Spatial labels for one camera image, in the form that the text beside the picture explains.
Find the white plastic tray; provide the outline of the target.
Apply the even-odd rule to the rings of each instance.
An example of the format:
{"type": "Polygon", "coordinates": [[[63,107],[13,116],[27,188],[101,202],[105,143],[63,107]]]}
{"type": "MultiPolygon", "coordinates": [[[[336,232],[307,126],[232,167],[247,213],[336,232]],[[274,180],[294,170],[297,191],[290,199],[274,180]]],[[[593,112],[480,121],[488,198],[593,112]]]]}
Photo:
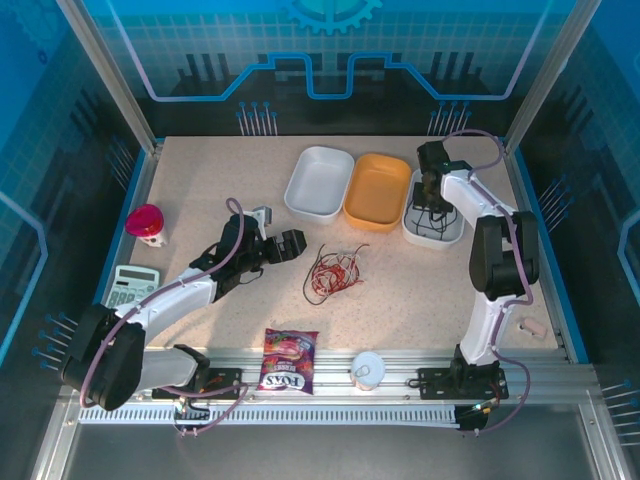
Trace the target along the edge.
{"type": "Polygon", "coordinates": [[[410,244],[432,250],[446,250],[458,242],[464,232],[465,221],[457,210],[450,213],[433,213],[429,210],[414,210],[412,195],[421,181],[416,169],[411,176],[401,221],[404,239],[410,244]]]}
{"type": "Polygon", "coordinates": [[[304,221],[328,226],[339,215],[354,158],[343,150],[311,146],[299,156],[284,193],[291,214],[304,221]]]}

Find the orange plastic tray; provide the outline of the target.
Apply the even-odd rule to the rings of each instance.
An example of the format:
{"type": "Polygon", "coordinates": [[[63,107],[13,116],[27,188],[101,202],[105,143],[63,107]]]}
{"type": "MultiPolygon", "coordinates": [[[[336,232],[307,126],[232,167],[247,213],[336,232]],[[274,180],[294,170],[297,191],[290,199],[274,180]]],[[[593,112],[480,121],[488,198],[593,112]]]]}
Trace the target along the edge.
{"type": "Polygon", "coordinates": [[[411,175],[404,160],[377,153],[362,155],[343,204],[346,222],[373,233],[393,231],[404,210],[411,175]]]}

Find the purple candy bag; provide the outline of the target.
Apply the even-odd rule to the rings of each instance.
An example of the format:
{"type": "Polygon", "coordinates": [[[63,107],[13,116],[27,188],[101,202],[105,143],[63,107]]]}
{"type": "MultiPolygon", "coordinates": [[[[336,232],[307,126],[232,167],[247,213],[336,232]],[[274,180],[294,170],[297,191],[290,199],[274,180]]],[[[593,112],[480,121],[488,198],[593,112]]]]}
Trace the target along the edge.
{"type": "Polygon", "coordinates": [[[257,389],[312,395],[317,337],[317,331],[267,328],[257,389]]]}

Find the pink lidded white cup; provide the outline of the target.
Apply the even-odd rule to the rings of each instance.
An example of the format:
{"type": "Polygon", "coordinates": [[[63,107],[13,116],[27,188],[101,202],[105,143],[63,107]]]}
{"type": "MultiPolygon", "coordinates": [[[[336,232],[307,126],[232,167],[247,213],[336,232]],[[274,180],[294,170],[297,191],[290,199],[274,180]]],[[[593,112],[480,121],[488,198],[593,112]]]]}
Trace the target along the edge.
{"type": "Polygon", "coordinates": [[[147,246],[160,248],[168,244],[162,211],[153,204],[133,210],[125,221],[125,231],[147,246]]]}

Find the white calculator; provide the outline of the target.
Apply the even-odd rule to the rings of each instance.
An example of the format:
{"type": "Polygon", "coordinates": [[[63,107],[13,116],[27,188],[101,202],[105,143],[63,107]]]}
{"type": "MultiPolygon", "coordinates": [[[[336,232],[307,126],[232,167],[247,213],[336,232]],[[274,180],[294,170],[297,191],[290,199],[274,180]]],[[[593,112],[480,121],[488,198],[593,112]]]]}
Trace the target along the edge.
{"type": "Polygon", "coordinates": [[[107,308],[138,301],[159,286],[160,272],[135,265],[118,265],[114,281],[106,297],[107,308]]]}

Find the white tin can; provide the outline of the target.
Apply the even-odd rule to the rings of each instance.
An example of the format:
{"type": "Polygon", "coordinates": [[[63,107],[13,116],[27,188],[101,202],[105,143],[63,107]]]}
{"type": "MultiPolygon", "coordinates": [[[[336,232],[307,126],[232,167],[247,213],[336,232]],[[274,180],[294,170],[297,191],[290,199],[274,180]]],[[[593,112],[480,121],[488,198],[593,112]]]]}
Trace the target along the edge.
{"type": "Polygon", "coordinates": [[[372,391],[376,389],[383,381],[385,375],[385,362],[383,358],[375,352],[361,352],[351,363],[351,382],[359,390],[372,391]]]}

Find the aluminium side rail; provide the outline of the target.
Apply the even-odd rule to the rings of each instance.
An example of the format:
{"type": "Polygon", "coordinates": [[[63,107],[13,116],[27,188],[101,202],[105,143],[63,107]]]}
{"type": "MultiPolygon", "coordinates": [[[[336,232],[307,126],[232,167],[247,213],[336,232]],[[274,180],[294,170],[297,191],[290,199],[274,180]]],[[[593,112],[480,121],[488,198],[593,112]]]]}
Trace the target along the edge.
{"type": "Polygon", "coordinates": [[[533,212],[538,221],[539,285],[553,330],[559,334],[570,362],[588,363],[589,357],[553,250],[549,230],[520,149],[508,152],[505,163],[518,206],[533,212]]]}
{"type": "Polygon", "coordinates": [[[97,351],[99,341],[104,336],[104,325],[109,326],[112,323],[113,314],[103,301],[108,297],[116,266],[130,259],[135,243],[135,239],[131,239],[125,232],[125,222],[133,210],[146,202],[158,161],[158,153],[141,152],[135,162],[93,297],[94,302],[83,311],[79,329],[65,357],[69,364],[82,361],[89,363],[89,356],[97,351]]]}

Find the aluminium mounting rail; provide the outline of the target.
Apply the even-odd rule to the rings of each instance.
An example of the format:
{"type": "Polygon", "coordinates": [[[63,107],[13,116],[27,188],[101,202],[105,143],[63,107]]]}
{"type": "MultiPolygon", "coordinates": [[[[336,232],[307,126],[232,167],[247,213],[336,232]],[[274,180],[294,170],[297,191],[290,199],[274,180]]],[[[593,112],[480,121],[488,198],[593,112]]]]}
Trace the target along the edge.
{"type": "MultiPolygon", "coordinates": [[[[210,361],[210,368],[239,368],[242,381],[252,393],[267,402],[316,402],[325,404],[371,404],[398,402],[431,402],[469,404],[477,400],[422,400],[415,385],[420,368],[449,368],[452,356],[436,350],[383,350],[380,356],[386,365],[386,375],[372,391],[362,391],[351,382],[350,368],[355,352],[350,350],[320,350],[315,354],[314,390],[312,395],[286,390],[280,393],[258,391],[263,353],[249,349],[195,349],[210,361]]],[[[579,404],[601,396],[596,372],[589,364],[569,362],[560,350],[517,350],[509,352],[501,362],[510,393],[507,404],[579,404]]],[[[142,390],[141,396],[168,397],[162,389],[142,390]]]]}

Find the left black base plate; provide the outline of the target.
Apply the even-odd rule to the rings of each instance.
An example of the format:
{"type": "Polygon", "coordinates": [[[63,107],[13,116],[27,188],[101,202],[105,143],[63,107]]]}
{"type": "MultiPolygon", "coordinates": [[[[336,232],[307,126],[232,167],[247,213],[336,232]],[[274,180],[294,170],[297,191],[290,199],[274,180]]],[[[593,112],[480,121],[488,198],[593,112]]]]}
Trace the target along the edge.
{"type": "Polygon", "coordinates": [[[242,370],[239,368],[209,368],[194,382],[181,387],[181,390],[194,393],[211,393],[234,386],[234,390],[213,395],[213,399],[236,400],[240,394],[239,383],[242,381],[242,370]]]}

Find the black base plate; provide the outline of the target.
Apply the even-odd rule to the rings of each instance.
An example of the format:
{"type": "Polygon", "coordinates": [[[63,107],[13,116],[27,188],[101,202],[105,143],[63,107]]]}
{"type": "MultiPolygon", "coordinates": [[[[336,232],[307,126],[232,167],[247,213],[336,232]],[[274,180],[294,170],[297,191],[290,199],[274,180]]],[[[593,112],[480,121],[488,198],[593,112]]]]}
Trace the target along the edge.
{"type": "Polygon", "coordinates": [[[211,393],[234,386],[234,390],[213,395],[213,399],[236,400],[240,394],[239,383],[242,381],[242,370],[239,368],[209,368],[194,382],[181,387],[181,390],[194,393],[211,393]]]}
{"type": "Polygon", "coordinates": [[[422,400],[490,400],[510,397],[504,370],[472,373],[456,380],[449,368],[420,368],[417,370],[415,385],[422,400]]]}

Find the aluminium frame post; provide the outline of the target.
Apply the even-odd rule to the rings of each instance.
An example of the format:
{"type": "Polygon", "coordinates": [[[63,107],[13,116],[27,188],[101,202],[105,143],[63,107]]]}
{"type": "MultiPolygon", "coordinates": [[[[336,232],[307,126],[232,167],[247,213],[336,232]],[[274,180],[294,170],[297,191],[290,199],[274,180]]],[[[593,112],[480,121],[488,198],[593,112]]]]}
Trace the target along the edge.
{"type": "Polygon", "coordinates": [[[601,2],[576,0],[506,134],[508,154],[514,154],[519,147],[601,2]]]}
{"type": "Polygon", "coordinates": [[[82,0],[55,0],[141,148],[153,155],[156,138],[82,0]]]}

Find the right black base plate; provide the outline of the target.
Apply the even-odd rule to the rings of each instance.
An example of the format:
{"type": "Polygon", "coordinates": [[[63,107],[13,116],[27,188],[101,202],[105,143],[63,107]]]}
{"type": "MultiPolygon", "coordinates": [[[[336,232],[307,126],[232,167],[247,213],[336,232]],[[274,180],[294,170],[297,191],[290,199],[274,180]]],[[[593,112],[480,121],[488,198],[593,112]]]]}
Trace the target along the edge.
{"type": "Polygon", "coordinates": [[[422,400],[490,400],[510,397],[504,370],[472,373],[456,380],[449,368],[420,368],[417,370],[415,385],[422,400]]]}

